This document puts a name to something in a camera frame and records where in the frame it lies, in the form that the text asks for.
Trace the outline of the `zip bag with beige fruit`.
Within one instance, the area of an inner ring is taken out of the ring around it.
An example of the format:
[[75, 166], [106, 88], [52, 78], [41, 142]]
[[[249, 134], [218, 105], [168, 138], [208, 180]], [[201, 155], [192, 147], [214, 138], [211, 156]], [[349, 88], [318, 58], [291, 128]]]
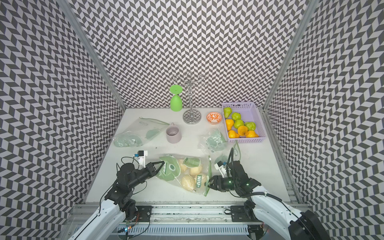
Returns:
[[163, 155], [159, 157], [164, 162], [157, 178], [184, 190], [207, 196], [208, 183], [212, 177], [212, 162], [210, 156], [195, 157], [184, 155]]

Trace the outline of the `zip bag with green pears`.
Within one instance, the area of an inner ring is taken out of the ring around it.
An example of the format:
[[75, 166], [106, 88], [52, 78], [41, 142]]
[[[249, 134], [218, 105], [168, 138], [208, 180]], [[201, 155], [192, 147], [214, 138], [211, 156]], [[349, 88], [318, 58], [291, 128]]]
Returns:
[[169, 123], [161, 120], [140, 117], [125, 131], [113, 137], [113, 144], [119, 148], [142, 146], [159, 135], [169, 125]]

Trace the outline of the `zip bag with orange fruit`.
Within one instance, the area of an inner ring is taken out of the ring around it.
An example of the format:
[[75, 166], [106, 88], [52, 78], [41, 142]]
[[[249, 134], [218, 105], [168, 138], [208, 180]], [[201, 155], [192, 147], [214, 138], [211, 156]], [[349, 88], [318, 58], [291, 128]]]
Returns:
[[218, 162], [226, 163], [231, 149], [234, 149], [234, 161], [241, 160], [241, 150], [238, 141], [228, 142], [218, 128], [209, 129], [205, 135], [199, 136], [198, 149], [204, 155], [211, 157], [213, 165]]

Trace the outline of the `yellow pear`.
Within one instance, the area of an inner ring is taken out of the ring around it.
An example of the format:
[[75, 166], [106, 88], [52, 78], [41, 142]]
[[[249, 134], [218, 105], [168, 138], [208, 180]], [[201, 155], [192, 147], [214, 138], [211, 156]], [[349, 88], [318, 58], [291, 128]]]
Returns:
[[258, 138], [259, 135], [255, 131], [247, 131], [246, 138]]
[[240, 138], [240, 135], [236, 131], [234, 131], [234, 130], [228, 131], [228, 136], [229, 136], [230, 139]]
[[242, 126], [238, 127], [237, 131], [238, 131], [238, 135], [240, 137], [245, 137], [248, 133], [248, 128], [246, 126], [242, 125]]
[[228, 132], [232, 130], [232, 127], [234, 126], [234, 123], [235, 123], [234, 120], [226, 119], [226, 127], [227, 127], [227, 131]]

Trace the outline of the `green pear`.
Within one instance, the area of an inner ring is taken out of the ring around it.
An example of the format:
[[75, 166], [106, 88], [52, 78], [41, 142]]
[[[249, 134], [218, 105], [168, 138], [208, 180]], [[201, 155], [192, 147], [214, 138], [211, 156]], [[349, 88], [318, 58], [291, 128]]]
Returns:
[[230, 117], [230, 115], [232, 114], [232, 112], [233, 112], [233, 110], [230, 107], [223, 108], [223, 113], [224, 113], [225, 119], [228, 119]]
[[237, 119], [237, 120], [235, 120], [235, 122], [234, 122], [234, 127], [235, 127], [236, 129], [238, 129], [239, 127], [241, 127], [241, 126], [243, 126], [243, 125], [244, 125], [244, 121], [241, 120], [241, 119]]
[[240, 113], [233, 112], [232, 113], [232, 119], [234, 121], [241, 120], [242, 119], [242, 115]]
[[246, 122], [245, 126], [248, 128], [248, 131], [256, 130], [256, 124], [254, 122]]

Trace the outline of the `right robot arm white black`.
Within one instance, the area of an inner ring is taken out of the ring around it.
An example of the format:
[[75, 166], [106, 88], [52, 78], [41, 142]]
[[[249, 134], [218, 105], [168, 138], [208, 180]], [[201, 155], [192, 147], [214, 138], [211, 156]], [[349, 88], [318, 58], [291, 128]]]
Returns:
[[240, 161], [235, 161], [231, 148], [228, 160], [222, 164], [224, 172], [210, 177], [206, 185], [219, 192], [235, 191], [246, 199], [244, 209], [249, 218], [267, 224], [285, 240], [329, 240], [330, 236], [319, 218], [310, 210], [303, 212], [274, 195], [260, 182], [250, 178]]

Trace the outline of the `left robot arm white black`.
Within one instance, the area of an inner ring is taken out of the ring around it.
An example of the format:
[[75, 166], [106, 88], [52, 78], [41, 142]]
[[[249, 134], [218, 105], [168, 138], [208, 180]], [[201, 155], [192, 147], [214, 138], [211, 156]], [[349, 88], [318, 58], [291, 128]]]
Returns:
[[150, 162], [142, 169], [125, 163], [117, 171], [117, 179], [105, 192], [99, 207], [71, 236], [70, 240], [106, 240], [125, 220], [138, 220], [134, 188], [155, 177], [165, 166], [164, 161]]

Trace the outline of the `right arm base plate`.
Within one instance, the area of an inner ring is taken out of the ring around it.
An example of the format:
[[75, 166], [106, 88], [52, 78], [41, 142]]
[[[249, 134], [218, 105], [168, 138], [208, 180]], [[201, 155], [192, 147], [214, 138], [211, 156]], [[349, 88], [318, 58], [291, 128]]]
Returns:
[[246, 206], [231, 206], [230, 207], [232, 222], [250, 223], [256, 222], [253, 211]]

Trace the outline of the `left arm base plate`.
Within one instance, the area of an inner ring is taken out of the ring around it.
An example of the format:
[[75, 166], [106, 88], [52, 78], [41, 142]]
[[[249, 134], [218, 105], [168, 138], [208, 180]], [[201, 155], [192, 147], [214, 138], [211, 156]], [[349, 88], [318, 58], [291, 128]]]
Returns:
[[149, 222], [153, 206], [131, 206], [126, 211], [126, 221], [134, 223]]

